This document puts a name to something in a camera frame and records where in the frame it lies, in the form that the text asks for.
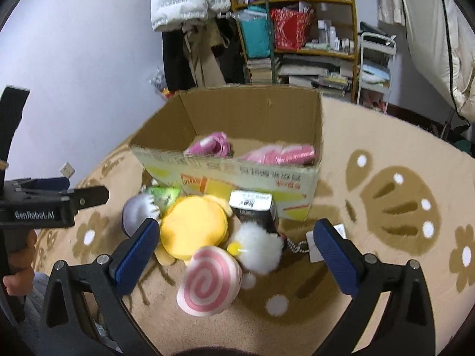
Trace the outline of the person's left hand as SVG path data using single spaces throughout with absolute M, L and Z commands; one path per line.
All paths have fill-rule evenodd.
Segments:
M 30 230 L 26 239 L 26 247 L 9 255 L 9 264 L 16 273 L 2 279 L 7 294 L 12 297 L 23 297 L 31 293 L 35 272 L 32 268 L 36 253 L 37 235 Z

